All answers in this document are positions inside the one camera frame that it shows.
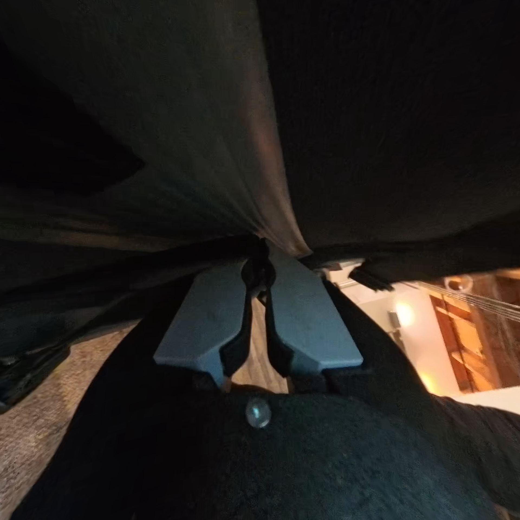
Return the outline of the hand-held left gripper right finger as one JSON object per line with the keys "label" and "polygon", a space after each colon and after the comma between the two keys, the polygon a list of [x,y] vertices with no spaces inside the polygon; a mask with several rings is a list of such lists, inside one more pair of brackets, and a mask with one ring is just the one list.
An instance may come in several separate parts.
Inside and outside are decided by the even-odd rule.
{"label": "hand-held left gripper right finger", "polygon": [[282,377],[357,368],[363,357],[322,279],[275,245],[268,245],[268,358]]}

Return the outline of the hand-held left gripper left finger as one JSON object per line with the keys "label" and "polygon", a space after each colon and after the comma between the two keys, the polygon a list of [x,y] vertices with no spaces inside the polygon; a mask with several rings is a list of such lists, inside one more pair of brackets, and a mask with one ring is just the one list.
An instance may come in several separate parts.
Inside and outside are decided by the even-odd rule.
{"label": "hand-held left gripper left finger", "polygon": [[154,353],[156,364],[208,374],[217,387],[243,366],[252,328],[245,264],[214,267],[194,278]]}

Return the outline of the black office chair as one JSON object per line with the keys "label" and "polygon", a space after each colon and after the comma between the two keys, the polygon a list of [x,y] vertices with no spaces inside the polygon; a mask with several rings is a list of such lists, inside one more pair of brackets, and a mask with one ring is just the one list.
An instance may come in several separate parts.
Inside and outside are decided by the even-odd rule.
{"label": "black office chair", "polygon": [[519,1],[1,1],[1,413],[268,245],[519,267]]}

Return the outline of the wooden staircase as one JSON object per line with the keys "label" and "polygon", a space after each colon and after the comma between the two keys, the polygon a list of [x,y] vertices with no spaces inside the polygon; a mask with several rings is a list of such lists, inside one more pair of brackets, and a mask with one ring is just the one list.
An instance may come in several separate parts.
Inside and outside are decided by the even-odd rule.
{"label": "wooden staircase", "polygon": [[519,386],[519,268],[420,284],[460,392]]}

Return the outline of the glowing wall lamp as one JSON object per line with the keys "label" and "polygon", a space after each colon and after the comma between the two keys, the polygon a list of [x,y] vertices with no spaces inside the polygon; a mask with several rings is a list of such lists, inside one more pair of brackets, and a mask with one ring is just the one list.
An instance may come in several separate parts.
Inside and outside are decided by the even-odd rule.
{"label": "glowing wall lamp", "polygon": [[413,307],[407,302],[396,302],[391,310],[388,311],[388,319],[392,328],[407,328],[415,322],[415,312]]}

